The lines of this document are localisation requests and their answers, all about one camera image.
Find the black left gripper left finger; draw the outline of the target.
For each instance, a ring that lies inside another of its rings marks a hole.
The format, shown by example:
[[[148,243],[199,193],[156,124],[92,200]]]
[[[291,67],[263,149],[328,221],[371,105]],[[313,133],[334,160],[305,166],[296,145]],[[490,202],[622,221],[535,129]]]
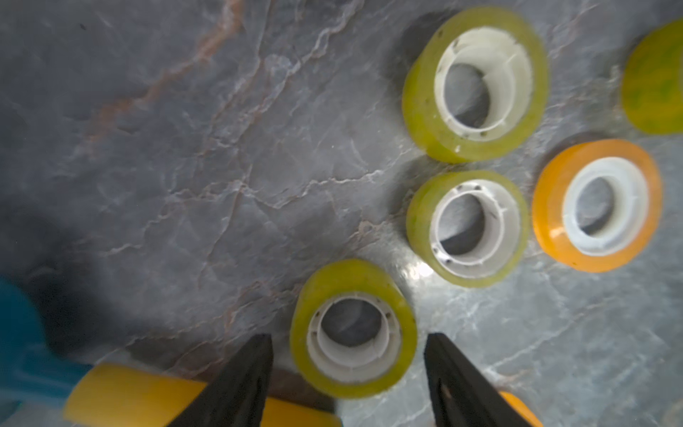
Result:
[[[263,419],[273,368],[270,334],[251,337],[170,427],[253,426]]]

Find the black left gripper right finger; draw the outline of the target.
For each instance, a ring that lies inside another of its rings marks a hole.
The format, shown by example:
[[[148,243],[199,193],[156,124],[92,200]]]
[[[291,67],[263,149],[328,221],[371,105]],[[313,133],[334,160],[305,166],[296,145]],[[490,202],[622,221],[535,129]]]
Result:
[[[424,363],[437,426],[515,425],[515,410],[445,334],[428,335]]]

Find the yellow-green tape roll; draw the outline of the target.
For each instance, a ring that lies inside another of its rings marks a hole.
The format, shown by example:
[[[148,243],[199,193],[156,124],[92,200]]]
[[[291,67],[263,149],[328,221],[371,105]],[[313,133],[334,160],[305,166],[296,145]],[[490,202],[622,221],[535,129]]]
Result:
[[[446,208],[464,196],[478,199],[483,235],[466,254],[449,254],[438,236]],[[518,187],[501,174],[468,171],[442,174],[414,194],[407,210],[410,247],[434,272],[464,288],[486,288],[516,267],[528,243],[529,213]]]
[[[359,346],[334,341],[322,327],[343,301],[369,304],[381,317],[378,333]],[[348,259],[315,272],[299,295],[289,346],[302,377],[333,398],[363,399],[391,389],[416,353],[414,313],[392,277],[377,265]]]
[[[453,66],[476,69],[489,92],[480,127],[456,118],[446,102]],[[542,39],[519,14],[481,6],[445,22],[407,74],[402,112],[415,144],[446,163],[500,158],[523,144],[540,125],[550,92]]]
[[[633,50],[621,87],[624,113],[650,135],[682,132],[682,20],[652,31]]]

